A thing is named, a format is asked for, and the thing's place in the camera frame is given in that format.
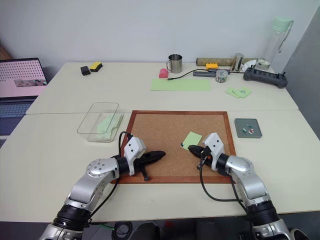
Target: green sticky note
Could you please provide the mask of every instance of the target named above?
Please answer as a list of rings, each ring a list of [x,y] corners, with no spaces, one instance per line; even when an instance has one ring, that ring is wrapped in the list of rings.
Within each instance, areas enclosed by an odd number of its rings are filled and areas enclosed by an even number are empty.
[[[238,95],[240,98],[245,98],[248,96],[252,91],[247,87],[242,87],[240,89],[236,89],[235,94]]]
[[[96,133],[101,134],[97,136],[98,140],[110,140],[112,131],[116,129],[122,120],[122,114],[109,114],[97,127]]]
[[[235,88],[232,87],[228,87],[228,89],[225,91],[227,94],[230,94],[231,96],[234,96],[235,98],[239,98],[239,96],[236,94],[236,90]]]
[[[152,79],[151,91],[210,91],[209,79]]]
[[[189,145],[198,145],[202,136],[200,134],[194,133],[192,131],[189,132],[188,136],[186,136],[185,140],[183,141],[182,148],[188,150]]]

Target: black cable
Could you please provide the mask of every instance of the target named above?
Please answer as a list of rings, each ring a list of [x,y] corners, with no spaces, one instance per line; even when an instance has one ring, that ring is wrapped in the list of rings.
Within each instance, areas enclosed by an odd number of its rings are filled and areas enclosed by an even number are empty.
[[[119,157],[121,157],[121,136],[122,134],[130,134],[130,132],[127,132],[127,131],[122,131],[119,135],[119,141],[118,141],[118,149],[119,149]]]
[[[215,200],[215,201],[218,201],[218,202],[238,202],[237,199],[220,199],[220,198],[216,198],[214,196],[211,196],[210,193],[208,193],[208,191],[205,187],[205,184],[204,184],[204,180],[202,177],[202,166],[203,166],[203,158],[201,157],[200,158],[200,182],[201,182],[201,185],[202,185],[204,192],[208,195],[208,197]]]
[[[111,192],[109,193],[109,195],[102,201],[102,203],[100,203],[100,205],[90,214],[90,218],[92,218],[92,216],[103,206],[103,204],[106,203],[106,201],[111,197],[111,195],[114,193],[114,191],[116,190],[116,187],[119,183],[120,177],[116,180]]]
[[[250,219],[249,219],[249,234],[250,234],[250,237],[253,236],[252,221]]]
[[[189,72],[187,72],[186,74],[182,75],[182,76],[178,76],[178,77],[168,77],[168,80],[173,80],[173,79],[180,79],[182,77],[184,77],[185,75],[188,75],[194,71],[198,71],[198,70],[203,70],[203,71],[209,71],[209,69],[202,69],[202,68],[199,68],[199,69],[195,69],[195,70],[191,70]]]
[[[210,193],[207,191],[207,189],[205,187],[204,179],[202,177],[202,167],[203,167],[203,158],[201,157],[200,158],[200,182],[201,182],[202,188],[203,188],[204,192],[207,194],[207,196],[209,198],[215,200],[215,201],[218,201],[218,202],[238,202],[240,204],[240,206],[243,208],[243,210],[245,211],[245,213],[247,213],[246,207],[243,205],[242,200],[239,199],[239,196],[237,194],[237,190],[236,190],[235,183],[234,183],[234,180],[233,180],[232,176],[229,175],[230,178],[231,178],[231,186],[232,186],[232,190],[233,190],[235,199],[220,199],[220,198],[216,198],[216,197],[210,195]]]
[[[129,134],[131,135],[130,132],[127,131],[122,131],[119,135],[119,141],[118,141],[118,150],[119,150],[119,157],[121,157],[121,136],[123,134]],[[120,177],[116,180],[111,192],[109,193],[109,195],[102,201],[102,203],[100,203],[100,205],[90,214],[90,218],[92,218],[92,216],[106,203],[106,201],[111,197],[111,195],[114,193],[114,191],[116,190],[116,187],[119,183]]]
[[[126,226],[128,230],[126,232],[119,232],[118,229],[121,226]],[[130,221],[117,221],[114,225],[114,230],[111,233],[112,240],[127,240],[132,233],[132,222]]]
[[[233,180],[233,178],[232,178],[231,175],[229,175],[229,176],[230,176],[230,178],[231,178],[231,185],[232,185],[232,190],[233,190],[234,196],[235,196],[237,202],[240,204],[240,206],[241,206],[241,207],[243,208],[243,210],[245,211],[245,213],[247,213],[246,207],[243,205],[242,200],[241,200],[241,199],[239,198],[239,196],[238,196],[238,193],[237,193],[237,190],[236,190],[236,187],[235,187],[234,180]]]

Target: metal cylinder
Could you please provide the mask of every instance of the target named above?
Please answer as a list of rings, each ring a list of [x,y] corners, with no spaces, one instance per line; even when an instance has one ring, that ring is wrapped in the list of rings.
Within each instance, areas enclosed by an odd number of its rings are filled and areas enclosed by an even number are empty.
[[[231,72],[240,72],[241,69],[241,63],[244,59],[244,55],[242,53],[236,53],[234,55],[231,67],[230,67],[230,71]]]

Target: cork board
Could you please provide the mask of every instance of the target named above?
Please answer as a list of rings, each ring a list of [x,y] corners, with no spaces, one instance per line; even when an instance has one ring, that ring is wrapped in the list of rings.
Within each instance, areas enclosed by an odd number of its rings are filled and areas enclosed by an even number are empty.
[[[218,133],[228,155],[235,155],[235,147],[225,111],[132,111],[127,132],[143,139],[147,152],[164,151],[165,156],[154,164],[145,167],[150,177],[144,181],[141,172],[134,176],[124,176],[120,184],[138,183],[200,183],[197,165],[200,159],[180,147],[190,131],[202,135],[199,145],[210,133]],[[122,143],[122,152],[127,144]],[[230,178],[221,176],[205,165],[205,183],[226,184]]]

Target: wooden frame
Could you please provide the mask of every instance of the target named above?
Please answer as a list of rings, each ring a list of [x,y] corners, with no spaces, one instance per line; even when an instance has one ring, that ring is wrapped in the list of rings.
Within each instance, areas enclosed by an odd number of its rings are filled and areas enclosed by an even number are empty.
[[[137,115],[140,114],[164,114],[164,115],[222,115],[224,119],[224,125],[229,145],[229,151],[231,155],[236,155],[235,146],[232,138],[232,133],[229,124],[229,118],[226,111],[153,111],[153,110],[133,110],[127,126],[126,131],[131,132],[135,123]],[[128,139],[125,137],[122,145],[121,152],[124,152],[124,147],[128,143]],[[219,183],[229,184],[231,183],[230,178],[222,175],[215,176],[204,176],[203,180],[205,183]],[[144,181],[141,176],[124,176],[120,179],[120,184],[131,184],[131,183],[199,183],[199,176],[151,176],[149,181]]]

